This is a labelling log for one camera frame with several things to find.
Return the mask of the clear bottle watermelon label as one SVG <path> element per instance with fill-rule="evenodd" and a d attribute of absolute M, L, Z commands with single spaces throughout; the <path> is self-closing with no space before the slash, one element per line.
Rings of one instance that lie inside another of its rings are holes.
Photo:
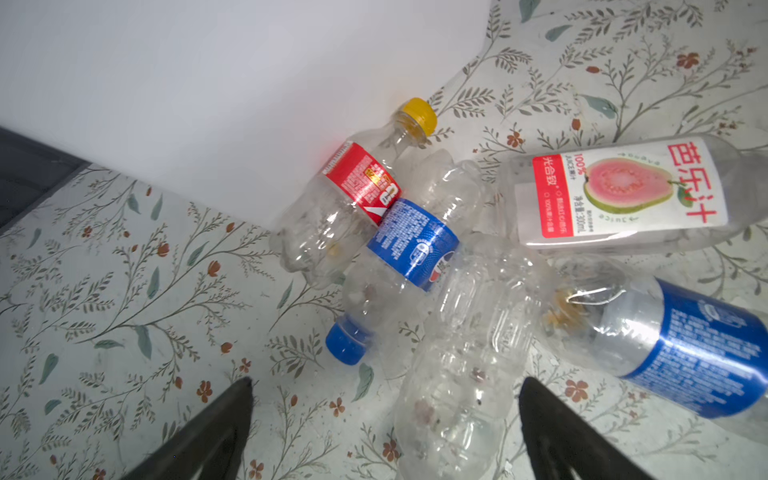
<path fill-rule="evenodd" d="M 767 156 L 712 135 L 511 160 L 497 174 L 507 236 L 543 254 L 673 253 L 767 217 Z"/>

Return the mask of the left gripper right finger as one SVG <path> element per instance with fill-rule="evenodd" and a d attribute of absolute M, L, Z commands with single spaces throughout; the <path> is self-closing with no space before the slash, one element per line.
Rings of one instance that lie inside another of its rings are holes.
<path fill-rule="evenodd" d="M 524 379 L 518 405 L 535 478 L 650 478 L 536 378 Z"/>

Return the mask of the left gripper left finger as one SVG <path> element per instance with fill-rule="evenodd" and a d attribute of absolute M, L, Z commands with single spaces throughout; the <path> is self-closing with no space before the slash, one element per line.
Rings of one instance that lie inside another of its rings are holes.
<path fill-rule="evenodd" d="M 127 479 L 234 479 L 248 442 L 253 381 L 234 382 Z"/>

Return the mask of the clear bottle red label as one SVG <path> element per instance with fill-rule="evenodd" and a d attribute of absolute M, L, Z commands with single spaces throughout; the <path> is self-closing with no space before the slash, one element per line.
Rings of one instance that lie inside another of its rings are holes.
<path fill-rule="evenodd" d="M 347 138 L 278 217 L 269 244 L 281 266 L 312 289 L 337 280 L 401 197 L 397 162 L 437 124 L 431 105 L 412 98 L 384 126 Z"/>

